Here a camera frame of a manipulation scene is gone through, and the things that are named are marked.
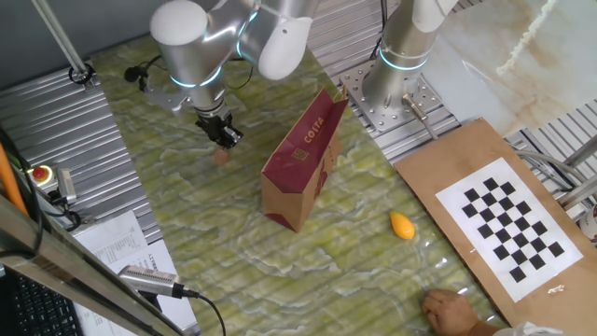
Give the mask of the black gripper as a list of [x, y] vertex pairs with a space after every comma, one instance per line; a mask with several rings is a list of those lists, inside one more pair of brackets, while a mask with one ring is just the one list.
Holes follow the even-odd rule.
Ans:
[[230, 112], [223, 116], [207, 116], [197, 114], [196, 125], [200, 127], [208, 136], [213, 136], [213, 141], [223, 148], [233, 148], [243, 138], [243, 133], [232, 126], [233, 116]]

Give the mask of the person's bare hand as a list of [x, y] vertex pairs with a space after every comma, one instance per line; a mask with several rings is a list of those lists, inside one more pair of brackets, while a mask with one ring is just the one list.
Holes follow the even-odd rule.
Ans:
[[479, 323], [467, 299], [447, 290], [430, 290], [423, 299], [423, 313], [441, 336], [466, 336]]

